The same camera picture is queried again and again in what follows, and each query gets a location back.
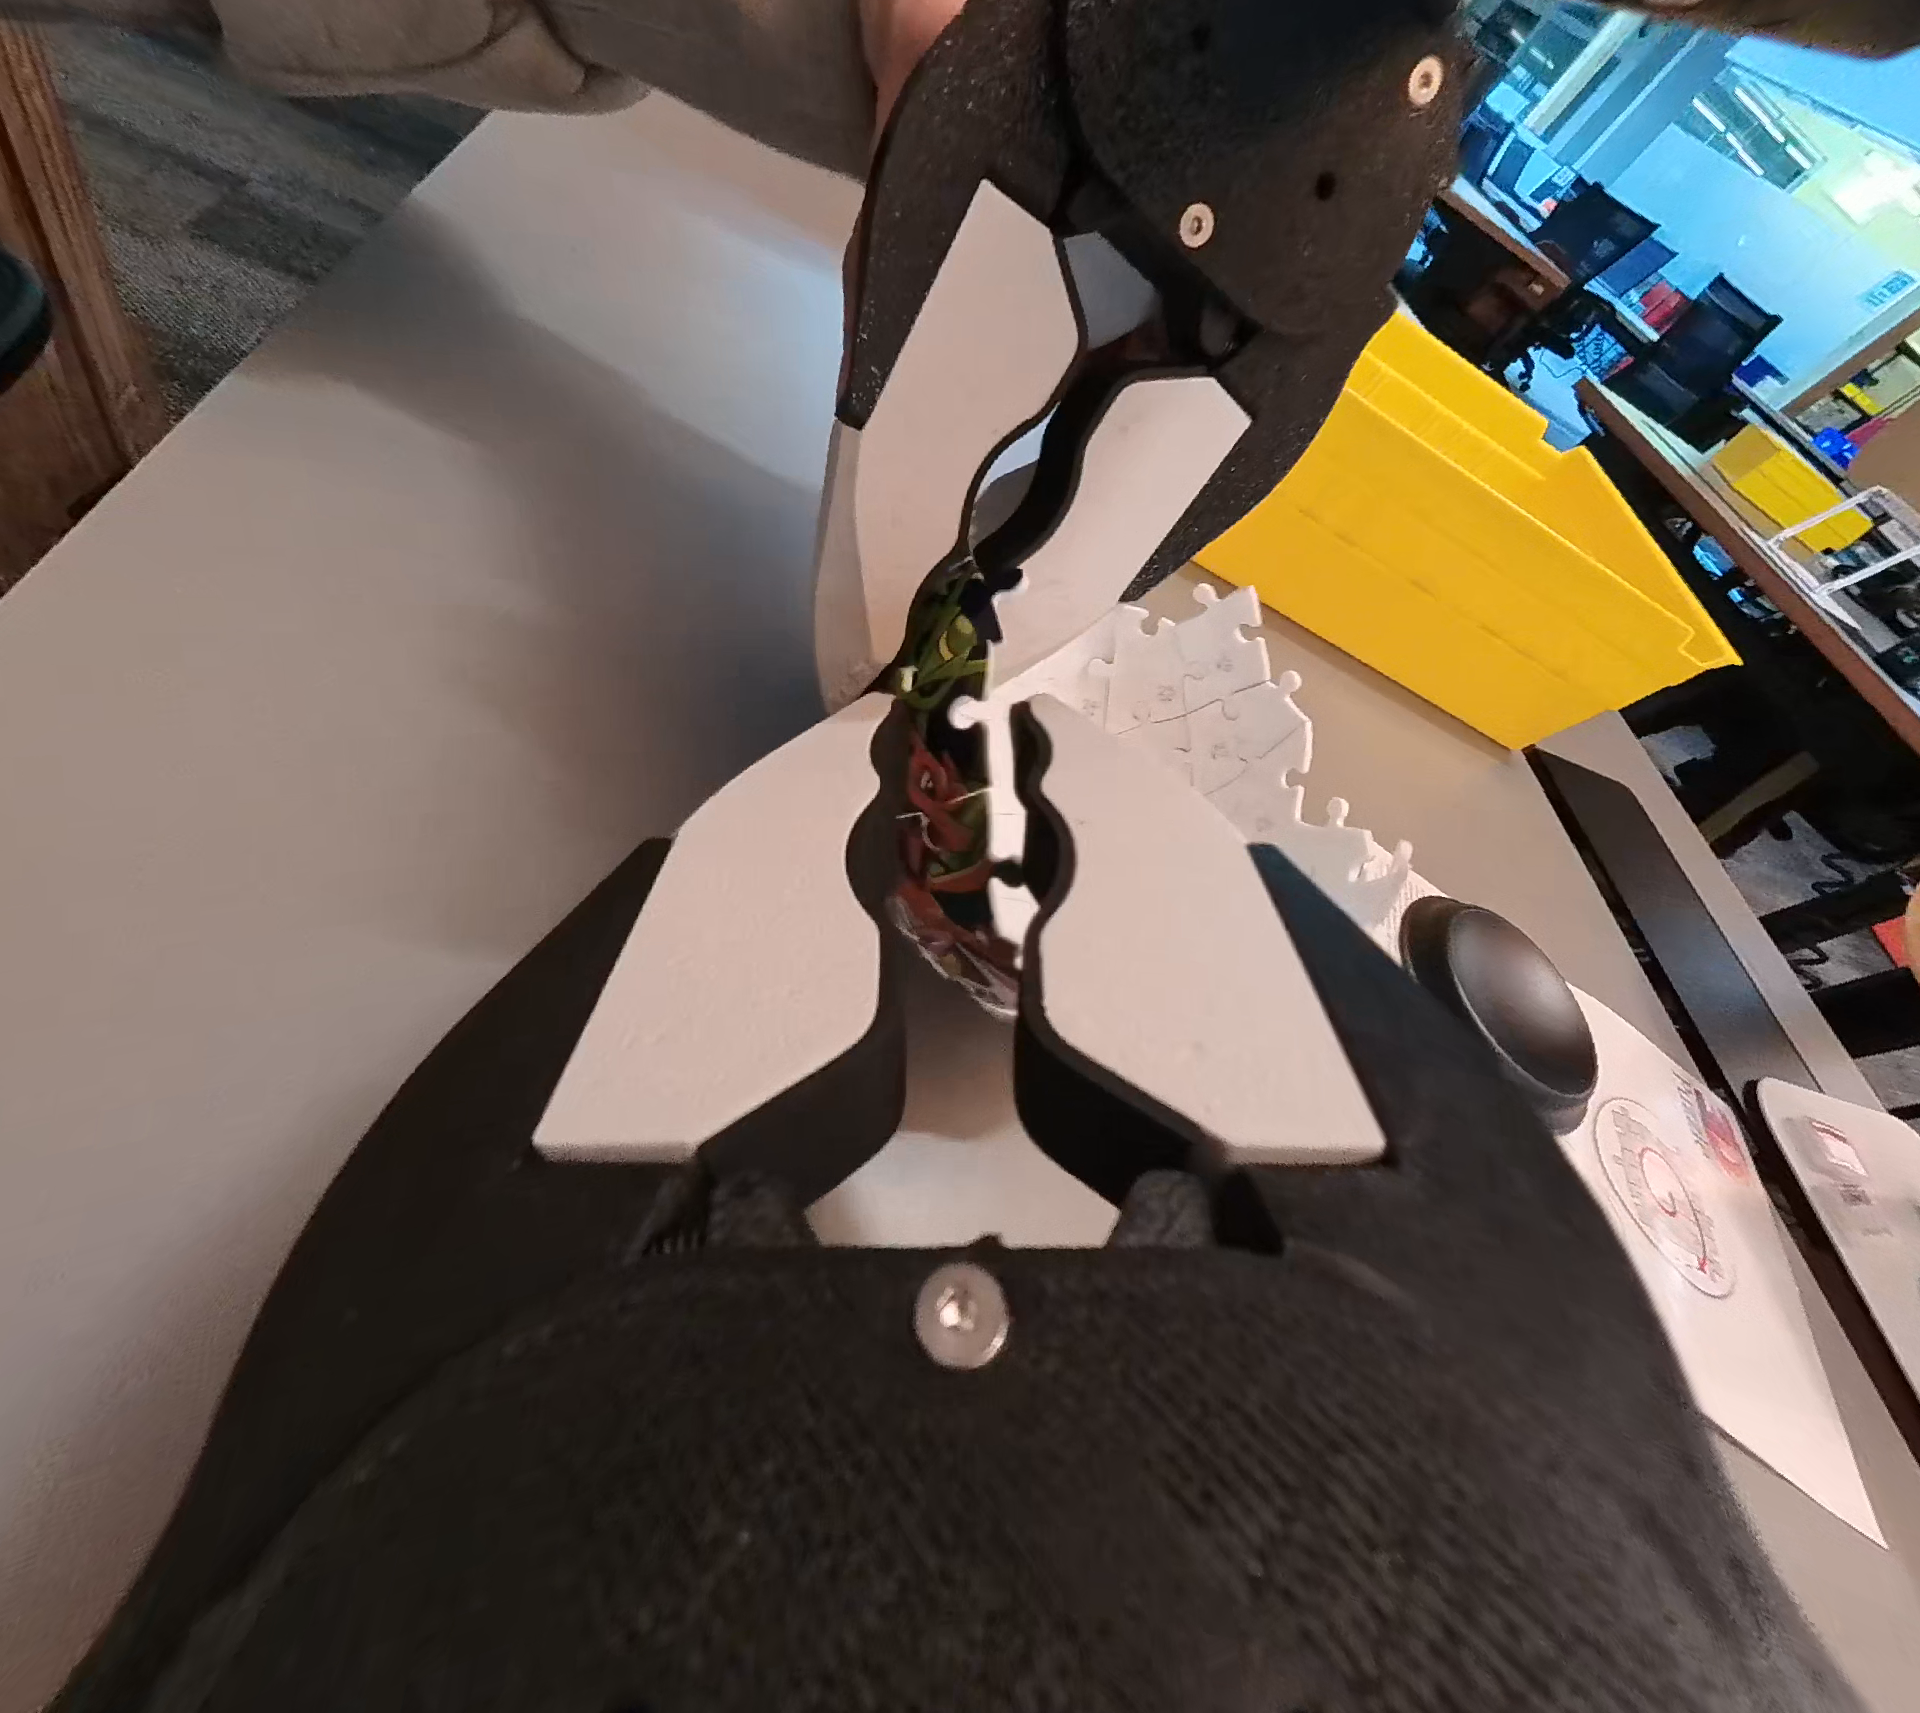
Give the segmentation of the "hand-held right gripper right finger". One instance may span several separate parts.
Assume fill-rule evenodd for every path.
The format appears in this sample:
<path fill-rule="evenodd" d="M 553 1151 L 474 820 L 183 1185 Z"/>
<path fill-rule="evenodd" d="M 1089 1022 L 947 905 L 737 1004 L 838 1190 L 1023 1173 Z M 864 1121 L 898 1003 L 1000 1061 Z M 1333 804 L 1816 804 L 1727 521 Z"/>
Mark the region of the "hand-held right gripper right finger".
<path fill-rule="evenodd" d="M 1015 706 L 1021 1127 L 1119 1204 L 1142 1173 L 1348 1168 L 1387 1136 L 1257 852 L 1171 767 L 1055 696 Z"/>

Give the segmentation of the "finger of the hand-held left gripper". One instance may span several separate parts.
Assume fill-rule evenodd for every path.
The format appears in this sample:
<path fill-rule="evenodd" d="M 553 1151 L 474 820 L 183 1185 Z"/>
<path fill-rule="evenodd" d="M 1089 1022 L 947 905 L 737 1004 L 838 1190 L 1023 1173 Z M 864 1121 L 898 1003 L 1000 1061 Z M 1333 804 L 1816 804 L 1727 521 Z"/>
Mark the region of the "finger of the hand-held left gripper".
<path fill-rule="evenodd" d="M 974 553 L 997 625 L 984 695 L 1120 600 L 1251 412 L 1203 368 L 1086 367 L 1047 420 L 1026 497 Z"/>
<path fill-rule="evenodd" d="M 845 709 L 897 662 L 923 586 L 969 548 L 976 482 L 1044 420 L 1086 348 L 1160 311 L 1099 235 L 1060 238 L 980 183 L 863 423 L 828 443 L 814 575 L 823 701 Z"/>

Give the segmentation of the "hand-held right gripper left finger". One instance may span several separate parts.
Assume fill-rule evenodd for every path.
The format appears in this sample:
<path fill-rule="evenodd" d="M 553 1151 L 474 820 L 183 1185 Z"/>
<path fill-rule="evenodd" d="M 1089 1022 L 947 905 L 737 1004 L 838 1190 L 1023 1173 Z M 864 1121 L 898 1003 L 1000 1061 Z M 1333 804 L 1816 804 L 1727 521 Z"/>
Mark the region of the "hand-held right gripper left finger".
<path fill-rule="evenodd" d="M 546 1160 L 757 1175 L 812 1206 L 894 1136 L 901 1008 L 848 851 L 892 711 L 856 699 L 685 820 L 535 1129 Z"/>

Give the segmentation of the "colourful cartoon puzzle ball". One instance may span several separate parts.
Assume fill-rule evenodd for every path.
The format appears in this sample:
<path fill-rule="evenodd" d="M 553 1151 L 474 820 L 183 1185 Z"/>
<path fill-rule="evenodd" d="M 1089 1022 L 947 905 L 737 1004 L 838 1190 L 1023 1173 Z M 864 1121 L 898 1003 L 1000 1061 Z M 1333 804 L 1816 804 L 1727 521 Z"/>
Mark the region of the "colourful cartoon puzzle ball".
<path fill-rule="evenodd" d="M 1259 594 L 1201 589 L 1179 621 L 1119 605 L 1068 644 L 1000 676 L 990 593 L 958 571 L 914 617 L 904 701 L 909 751 L 903 881 L 888 900 L 901 933 L 997 1021 L 1016 1014 L 1023 942 L 1039 899 L 1021 885 L 1026 814 L 1012 775 L 1012 706 L 1055 696 L 1095 729 L 1164 765 L 1251 844 L 1271 844 L 1377 942 L 1392 950 L 1428 891 L 1404 843 L 1382 847 L 1333 798 L 1305 811 L 1312 722 L 1301 678 L 1276 675 L 1259 636 Z"/>

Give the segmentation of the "black round ball stand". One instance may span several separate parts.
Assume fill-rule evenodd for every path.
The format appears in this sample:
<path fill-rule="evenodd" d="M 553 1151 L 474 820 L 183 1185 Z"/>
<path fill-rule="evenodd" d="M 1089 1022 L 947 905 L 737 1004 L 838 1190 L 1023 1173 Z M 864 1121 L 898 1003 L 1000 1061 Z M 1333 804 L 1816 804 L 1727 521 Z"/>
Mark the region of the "black round ball stand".
<path fill-rule="evenodd" d="M 1404 966 L 1500 1063 L 1502 1074 L 1554 1135 L 1571 1135 L 1594 1098 L 1594 1030 L 1548 954 L 1491 908 L 1447 894 L 1402 917 Z"/>

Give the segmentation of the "yellow plastic bin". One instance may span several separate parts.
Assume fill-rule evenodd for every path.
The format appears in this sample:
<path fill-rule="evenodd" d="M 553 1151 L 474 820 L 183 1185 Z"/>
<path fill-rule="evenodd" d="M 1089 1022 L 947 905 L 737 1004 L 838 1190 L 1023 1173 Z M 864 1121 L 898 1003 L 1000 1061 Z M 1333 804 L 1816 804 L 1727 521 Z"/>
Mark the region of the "yellow plastic bin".
<path fill-rule="evenodd" d="M 1740 662 L 1597 456 L 1404 311 L 1195 562 L 1509 749 Z"/>

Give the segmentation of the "dark storage shelving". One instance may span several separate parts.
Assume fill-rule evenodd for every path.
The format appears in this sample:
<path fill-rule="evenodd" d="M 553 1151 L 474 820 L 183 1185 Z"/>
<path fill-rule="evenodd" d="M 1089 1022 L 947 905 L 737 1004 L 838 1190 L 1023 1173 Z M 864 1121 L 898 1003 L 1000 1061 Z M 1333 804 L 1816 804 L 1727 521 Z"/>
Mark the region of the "dark storage shelving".
<path fill-rule="evenodd" d="M 1849 452 L 1916 408 L 1919 55 L 1465 0 L 1450 190 L 1404 307 L 1517 390 L 1619 382 L 1707 307 L 1735 384 Z"/>

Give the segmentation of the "printed instruction leaflet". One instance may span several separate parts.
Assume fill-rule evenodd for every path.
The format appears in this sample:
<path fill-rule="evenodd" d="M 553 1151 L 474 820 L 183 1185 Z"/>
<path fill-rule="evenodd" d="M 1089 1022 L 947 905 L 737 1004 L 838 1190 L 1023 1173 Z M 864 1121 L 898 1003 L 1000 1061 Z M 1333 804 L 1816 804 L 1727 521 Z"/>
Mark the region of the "printed instruction leaflet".
<path fill-rule="evenodd" d="M 1702 1414 L 1883 1546 L 1738 1116 L 1582 989 L 1597 1092 L 1556 1143 L 1637 1269 Z"/>

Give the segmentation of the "small yellow box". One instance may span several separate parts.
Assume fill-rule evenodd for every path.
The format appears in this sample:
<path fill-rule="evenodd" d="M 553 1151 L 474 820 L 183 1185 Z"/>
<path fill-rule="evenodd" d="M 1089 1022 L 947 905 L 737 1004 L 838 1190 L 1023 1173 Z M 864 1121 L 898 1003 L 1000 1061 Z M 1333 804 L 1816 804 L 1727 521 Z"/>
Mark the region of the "small yellow box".
<path fill-rule="evenodd" d="M 1740 426 L 1705 458 L 1702 470 L 1753 508 L 1764 530 L 1801 527 L 1791 548 L 1833 553 L 1873 533 L 1869 514 L 1847 507 L 1840 488 L 1766 426 Z"/>

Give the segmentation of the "wooden furniture panel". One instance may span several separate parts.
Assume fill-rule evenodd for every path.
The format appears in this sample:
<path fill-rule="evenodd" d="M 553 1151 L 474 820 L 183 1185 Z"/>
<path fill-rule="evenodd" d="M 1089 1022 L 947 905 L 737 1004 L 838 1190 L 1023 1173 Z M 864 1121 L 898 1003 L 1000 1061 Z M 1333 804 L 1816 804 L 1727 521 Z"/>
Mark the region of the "wooden furniture panel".
<path fill-rule="evenodd" d="M 5 382 L 3 586 L 11 589 L 170 428 L 38 32 L 3 23 L 3 245 L 44 289 L 50 330 Z"/>

